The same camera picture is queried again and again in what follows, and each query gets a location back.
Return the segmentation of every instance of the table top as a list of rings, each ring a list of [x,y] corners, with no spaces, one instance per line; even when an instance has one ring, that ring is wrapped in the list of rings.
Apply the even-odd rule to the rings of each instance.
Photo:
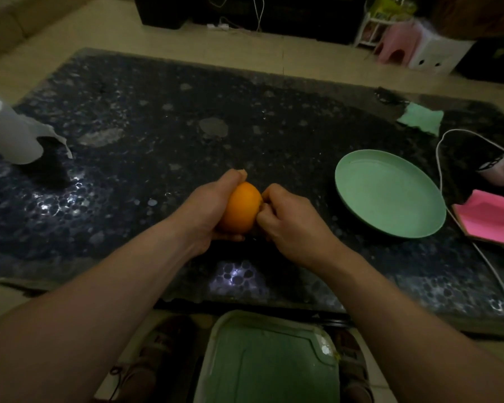
[[[358,149],[400,155],[437,180],[438,139],[396,123],[405,104],[372,88],[165,60],[81,51],[28,95],[18,113],[52,125],[43,157],[0,159],[0,277],[62,283],[168,216],[198,185],[244,168],[310,198],[333,233],[425,307],[504,320],[504,296],[480,256],[447,220],[402,240],[351,215],[334,187],[336,163]],[[504,115],[477,101],[406,98],[444,110],[441,133],[469,128],[504,146]],[[451,133],[442,151],[445,197],[472,189],[504,195],[473,170],[500,154]],[[504,279],[504,250],[483,246]],[[328,287],[259,235],[214,243],[178,273],[164,300],[343,312]]]

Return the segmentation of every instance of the toilet paper roll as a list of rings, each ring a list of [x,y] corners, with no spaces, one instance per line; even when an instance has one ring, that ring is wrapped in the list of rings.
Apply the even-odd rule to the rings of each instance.
[[[14,164],[28,164],[43,155],[37,137],[54,137],[65,145],[67,156],[73,158],[67,140],[54,132],[52,126],[19,115],[0,100],[0,154]]]

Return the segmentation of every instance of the pink paper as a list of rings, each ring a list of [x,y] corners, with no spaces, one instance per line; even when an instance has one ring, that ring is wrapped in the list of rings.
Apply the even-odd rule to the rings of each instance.
[[[469,235],[504,243],[504,196],[475,189],[454,208]]]

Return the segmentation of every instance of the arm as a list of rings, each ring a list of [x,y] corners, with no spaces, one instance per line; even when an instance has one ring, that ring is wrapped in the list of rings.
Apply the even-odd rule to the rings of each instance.
[[[180,267],[205,252],[229,195],[230,170],[166,220],[70,283],[0,318],[0,402],[89,401]]]
[[[504,402],[504,363],[404,295],[342,244],[306,198],[263,193],[259,225],[340,299],[400,402]]]

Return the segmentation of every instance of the person's left hand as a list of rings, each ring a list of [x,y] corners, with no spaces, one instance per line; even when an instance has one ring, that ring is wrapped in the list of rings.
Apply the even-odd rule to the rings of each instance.
[[[192,241],[195,256],[205,253],[212,240],[241,242],[243,235],[216,231],[228,198],[237,186],[247,179],[245,170],[228,170],[218,181],[196,188],[169,218],[174,226]]]

